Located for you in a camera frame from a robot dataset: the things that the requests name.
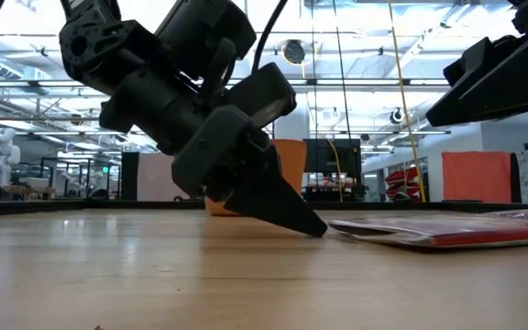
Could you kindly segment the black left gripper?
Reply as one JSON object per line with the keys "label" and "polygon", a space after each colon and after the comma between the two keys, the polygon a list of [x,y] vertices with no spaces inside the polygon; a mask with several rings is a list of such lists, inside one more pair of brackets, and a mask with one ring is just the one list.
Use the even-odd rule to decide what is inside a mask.
{"label": "black left gripper", "polygon": [[268,134],[233,105],[213,107],[223,88],[203,81],[199,91],[174,75],[139,70],[128,75],[99,117],[121,133],[139,127],[165,154],[176,154],[173,181],[189,195],[204,195],[237,214],[322,237],[327,225],[282,177]]}

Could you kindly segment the pale pink curtain panel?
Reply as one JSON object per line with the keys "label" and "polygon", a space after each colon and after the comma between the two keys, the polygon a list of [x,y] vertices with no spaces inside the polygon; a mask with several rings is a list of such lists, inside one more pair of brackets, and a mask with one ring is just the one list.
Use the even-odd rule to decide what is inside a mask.
{"label": "pale pink curtain panel", "polygon": [[137,199],[141,202],[173,202],[181,191],[171,175],[172,156],[140,153],[137,166]]}

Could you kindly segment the red cart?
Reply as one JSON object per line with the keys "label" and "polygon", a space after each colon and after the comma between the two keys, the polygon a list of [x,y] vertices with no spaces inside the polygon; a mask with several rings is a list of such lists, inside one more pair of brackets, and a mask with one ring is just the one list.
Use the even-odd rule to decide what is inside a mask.
{"label": "red cart", "polygon": [[385,179],[387,197],[392,201],[421,202],[418,177],[419,174],[415,167],[396,170]]}

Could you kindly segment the white humanoid robot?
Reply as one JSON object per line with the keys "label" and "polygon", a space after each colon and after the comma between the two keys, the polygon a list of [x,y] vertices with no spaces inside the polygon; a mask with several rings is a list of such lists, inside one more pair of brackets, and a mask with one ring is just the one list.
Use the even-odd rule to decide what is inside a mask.
{"label": "white humanoid robot", "polygon": [[17,132],[13,128],[0,128],[0,186],[6,187],[11,180],[11,167],[20,162],[20,147],[13,142]]}

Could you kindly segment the black aluminium table frame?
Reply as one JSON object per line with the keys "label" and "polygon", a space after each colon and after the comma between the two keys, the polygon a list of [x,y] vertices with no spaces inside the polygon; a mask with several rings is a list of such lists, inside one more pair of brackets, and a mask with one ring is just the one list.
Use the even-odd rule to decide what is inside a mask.
{"label": "black aluminium table frame", "polygon": [[[465,213],[487,213],[528,209],[520,203],[338,203],[312,202],[310,206],[319,211],[454,211]],[[204,202],[139,202],[106,200],[58,200],[58,201],[0,201],[0,215],[19,215],[84,209],[141,209],[141,210],[204,210]]]}

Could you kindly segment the red curtain panel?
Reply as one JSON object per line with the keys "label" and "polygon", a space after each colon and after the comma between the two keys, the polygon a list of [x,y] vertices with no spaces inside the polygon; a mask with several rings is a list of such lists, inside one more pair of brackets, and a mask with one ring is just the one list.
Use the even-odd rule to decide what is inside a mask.
{"label": "red curtain panel", "polygon": [[512,157],[499,151],[443,152],[443,197],[453,201],[509,204]]}

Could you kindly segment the red popcorn bag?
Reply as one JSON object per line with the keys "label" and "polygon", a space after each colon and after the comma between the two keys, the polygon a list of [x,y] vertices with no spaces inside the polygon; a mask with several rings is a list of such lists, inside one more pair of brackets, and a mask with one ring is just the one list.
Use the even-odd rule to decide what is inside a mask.
{"label": "red popcorn bag", "polygon": [[528,246],[528,217],[402,216],[331,220],[337,232],[361,241],[423,249]]}

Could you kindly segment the black computer case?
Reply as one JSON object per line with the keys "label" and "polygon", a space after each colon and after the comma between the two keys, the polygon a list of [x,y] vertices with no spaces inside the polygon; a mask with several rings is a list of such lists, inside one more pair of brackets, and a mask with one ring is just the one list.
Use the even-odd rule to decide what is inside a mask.
{"label": "black computer case", "polygon": [[361,184],[359,139],[310,138],[302,196],[307,202],[359,202],[365,188]]}

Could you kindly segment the orange plastic basket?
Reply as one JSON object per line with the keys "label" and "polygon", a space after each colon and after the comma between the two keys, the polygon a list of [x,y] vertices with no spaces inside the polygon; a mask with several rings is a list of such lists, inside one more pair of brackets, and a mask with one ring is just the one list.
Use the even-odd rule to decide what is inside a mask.
{"label": "orange plastic basket", "polygon": [[[300,195],[307,160],[306,143],[295,139],[273,139],[272,144],[279,154],[282,177]],[[211,216],[240,216],[238,213],[226,210],[224,202],[215,203],[209,198],[205,198],[204,202],[205,210]]]}

